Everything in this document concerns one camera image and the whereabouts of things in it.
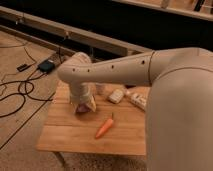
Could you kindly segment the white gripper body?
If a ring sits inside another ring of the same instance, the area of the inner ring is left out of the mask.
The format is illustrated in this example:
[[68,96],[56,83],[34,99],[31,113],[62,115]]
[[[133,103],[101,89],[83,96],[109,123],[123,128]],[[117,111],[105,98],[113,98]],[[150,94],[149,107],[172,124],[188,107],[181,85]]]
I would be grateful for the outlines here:
[[90,87],[87,83],[72,83],[69,85],[70,100],[74,103],[92,103],[94,101]]

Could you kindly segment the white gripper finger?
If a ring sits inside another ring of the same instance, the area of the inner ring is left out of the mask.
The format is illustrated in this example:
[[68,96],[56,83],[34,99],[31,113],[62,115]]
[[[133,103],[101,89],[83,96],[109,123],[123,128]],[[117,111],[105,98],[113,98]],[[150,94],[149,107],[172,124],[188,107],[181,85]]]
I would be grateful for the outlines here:
[[87,103],[86,103],[86,106],[93,112],[96,111],[96,102],[95,102],[95,99],[94,98],[91,98]]
[[73,113],[80,113],[80,106],[78,103],[75,103],[75,102],[71,102],[71,105],[72,105],[72,108],[73,108]]

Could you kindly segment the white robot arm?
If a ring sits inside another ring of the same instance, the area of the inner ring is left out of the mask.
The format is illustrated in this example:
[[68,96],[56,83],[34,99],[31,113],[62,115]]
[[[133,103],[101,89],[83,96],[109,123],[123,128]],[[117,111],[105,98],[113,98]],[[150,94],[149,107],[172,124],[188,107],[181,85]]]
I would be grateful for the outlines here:
[[213,171],[213,52],[177,48],[94,63],[82,52],[58,69],[70,98],[85,103],[90,82],[148,86],[148,171]]

